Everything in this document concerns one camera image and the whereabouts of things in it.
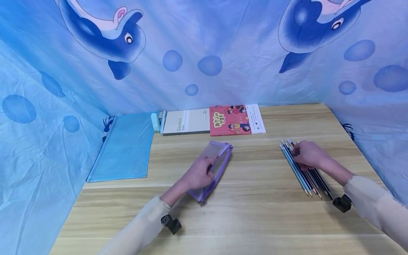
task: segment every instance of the sleeve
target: sleeve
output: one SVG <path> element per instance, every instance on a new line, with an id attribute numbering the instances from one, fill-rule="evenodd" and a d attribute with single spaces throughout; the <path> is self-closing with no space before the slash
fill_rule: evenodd
<path id="1" fill-rule="evenodd" d="M 360 217 L 408 252 L 408 208 L 370 179 L 353 176 L 344 186 Z"/>
<path id="2" fill-rule="evenodd" d="M 136 217 L 98 255 L 136 255 L 162 231 L 161 218 L 171 208 L 159 197 L 147 203 Z"/>

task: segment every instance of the red book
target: red book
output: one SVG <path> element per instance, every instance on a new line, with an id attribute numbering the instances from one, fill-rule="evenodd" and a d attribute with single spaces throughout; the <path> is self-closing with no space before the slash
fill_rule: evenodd
<path id="1" fill-rule="evenodd" d="M 266 133 L 257 104 L 210 108 L 211 136 L 249 135 L 255 133 Z"/>

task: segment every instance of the blue curtain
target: blue curtain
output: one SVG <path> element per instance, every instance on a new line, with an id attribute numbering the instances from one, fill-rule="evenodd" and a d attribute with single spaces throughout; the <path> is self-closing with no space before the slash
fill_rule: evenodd
<path id="1" fill-rule="evenodd" d="M 408 200 L 405 0 L 5 0 L 0 251 L 48 254 L 109 116 L 326 103 Z"/>

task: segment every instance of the dolphin eye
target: dolphin eye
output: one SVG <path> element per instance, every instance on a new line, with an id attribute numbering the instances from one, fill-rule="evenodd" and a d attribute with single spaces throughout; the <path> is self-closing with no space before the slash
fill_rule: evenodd
<path id="1" fill-rule="evenodd" d="M 132 35 L 129 34 L 129 33 L 126 33 L 126 35 L 125 35 L 125 41 L 126 41 L 127 43 L 129 43 L 129 44 L 133 43 L 133 37 L 132 37 Z"/>
<path id="2" fill-rule="evenodd" d="M 332 30 L 336 30 L 337 28 L 339 28 L 343 24 L 343 22 L 344 22 L 344 18 L 336 20 L 332 25 Z"/>

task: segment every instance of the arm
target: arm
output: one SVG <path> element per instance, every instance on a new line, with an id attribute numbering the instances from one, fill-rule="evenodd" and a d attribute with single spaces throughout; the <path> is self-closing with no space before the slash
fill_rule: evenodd
<path id="1" fill-rule="evenodd" d="M 217 157 L 197 159 L 161 197 L 153 198 L 136 217 L 99 252 L 99 255 L 136 255 L 162 231 L 161 219 L 190 189 L 203 188 L 214 180 L 207 168 Z"/>
<path id="2" fill-rule="evenodd" d="M 314 142 L 294 147 L 295 161 L 303 170 L 318 168 L 344 187 L 360 217 L 388 235 L 408 251 L 408 208 L 372 180 L 357 176 L 330 157 Z"/>

